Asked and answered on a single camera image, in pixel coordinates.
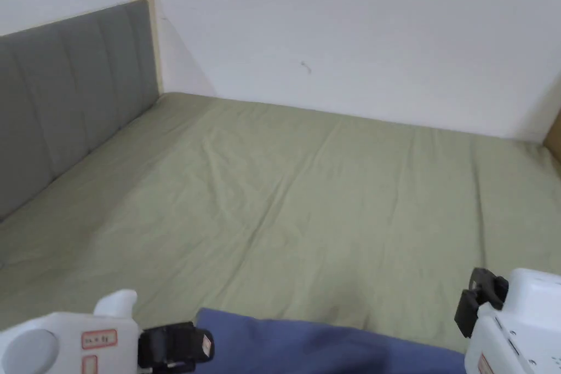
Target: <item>headboard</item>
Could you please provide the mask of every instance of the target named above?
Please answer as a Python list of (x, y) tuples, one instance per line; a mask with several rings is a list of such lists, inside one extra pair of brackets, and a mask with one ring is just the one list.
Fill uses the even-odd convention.
[(0, 219), (154, 104), (154, 0), (0, 37)]

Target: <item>wrinkle in sheet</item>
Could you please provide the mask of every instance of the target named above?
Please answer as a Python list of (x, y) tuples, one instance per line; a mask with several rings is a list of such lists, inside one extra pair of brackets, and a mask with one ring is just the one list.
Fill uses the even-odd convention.
[(482, 185), (479, 173), (479, 166), (476, 160), (476, 148), (474, 144), (474, 139), (470, 141), (470, 157), (471, 157), (471, 173), (473, 178), (473, 188), (475, 192), (475, 210), (477, 218), (478, 227), (478, 241), (481, 249), (481, 264), (483, 267), (487, 267), (487, 253), (485, 247), (485, 219), (483, 214), (483, 203), (482, 203)]
[(407, 146), (407, 150), (405, 151), (405, 155), (403, 156), (399, 170), (396, 176), (394, 177), (396, 179), (395, 189), (394, 189), (396, 193), (394, 195), (394, 200), (391, 205), (390, 216), (388, 217), (388, 225), (390, 226), (392, 226), (394, 223), (396, 210), (399, 205), (399, 190), (403, 185), (403, 177), (406, 171), (412, 173), (412, 176), (414, 178), (413, 186), (415, 187), (415, 167), (413, 166), (413, 150), (415, 147), (415, 134), (416, 131), (412, 130), (411, 140)]

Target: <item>mattress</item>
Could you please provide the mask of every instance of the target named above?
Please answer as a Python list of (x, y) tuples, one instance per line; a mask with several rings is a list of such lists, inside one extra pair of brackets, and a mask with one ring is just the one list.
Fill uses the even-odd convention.
[(90, 312), (142, 327), (201, 307), (463, 350), (474, 266), (561, 273), (541, 146), (166, 94), (0, 225), (0, 328)]

